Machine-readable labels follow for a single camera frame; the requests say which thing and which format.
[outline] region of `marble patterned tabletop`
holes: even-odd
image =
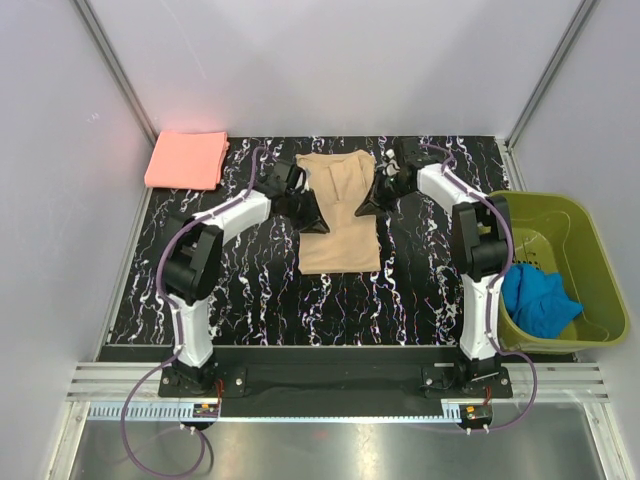
[[[488,193],[508,188],[493,137],[422,137],[449,147],[455,172]],[[249,180],[250,154],[266,145],[276,156],[370,152],[377,162],[394,137],[231,138],[222,183],[213,192],[155,189],[107,340],[116,345],[173,341],[170,312],[156,296],[156,248],[167,216],[195,213],[236,195]],[[259,166],[269,172],[274,160]],[[451,264],[451,222],[430,198],[402,198],[379,218],[382,270],[301,275],[299,236],[288,220],[270,219],[224,247],[212,296],[210,335],[220,345],[450,345],[461,333],[462,284]]]

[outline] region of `robotic arm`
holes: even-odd
[[[496,277],[507,260],[507,232],[478,200],[486,196],[427,156],[416,138],[400,140],[386,156],[386,166],[376,172],[371,189],[355,215],[386,214],[394,209],[398,198],[412,192],[430,196],[451,215],[452,259],[464,286],[464,326],[460,361],[454,366],[455,380],[464,386],[491,378],[500,370],[499,356],[493,346],[498,302],[490,302],[490,309],[487,302],[490,295],[500,292],[502,280]],[[499,196],[486,200],[509,225],[506,200]],[[211,212],[200,212],[195,217]],[[300,232],[329,231],[315,194],[307,187],[304,170],[293,161],[278,159],[273,173],[262,178],[243,202],[197,225],[181,238],[165,265],[163,280],[181,313],[184,338],[184,345],[175,347],[175,351],[182,348],[174,368],[203,388],[207,388],[208,383],[206,365],[213,361],[213,345],[208,335],[208,297],[218,281],[222,246],[271,215],[288,217],[293,228]],[[191,220],[187,216],[170,218],[160,245],[166,245]],[[177,309],[172,308],[174,331],[178,331],[176,314]]]

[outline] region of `tan garment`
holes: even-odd
[[[356,217],[371,183],[375,160],[362,150],[346,155],[297,155],[307,169],[309,186],[318,199],[330,233],[300,234],[300,272],[375,272],[380,270],[380,247],[374,216]]]

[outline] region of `folded cloth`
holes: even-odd
[[[297,155],[297,160],[308,172],[309,186],[331,229],[323,235],[300,234],[300,272],[309,275],[380,270],[376,218],[354,215],[373,182],[374,158],[358,150],[346,155]]]
[[[524,332],[538,338],[557,338],[582,312],[569,299],[559,273],[546,275],[528,264],[513,265],[502,284],[507,312]]]
[[[147,187],[214,190],[229,148],[227,134],[162,132],[144,176]]]

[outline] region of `plastic bin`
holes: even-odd
[[[629,318],[587,211],[561,196],[527,192],[494,192],[509,204],[515,261],[545,273],[559,272],[567,295],[584,312],[557,339],[531,336],[518,328],[500,296],[498,335],[502,348],[530,353],[563,354],[620,343]]]

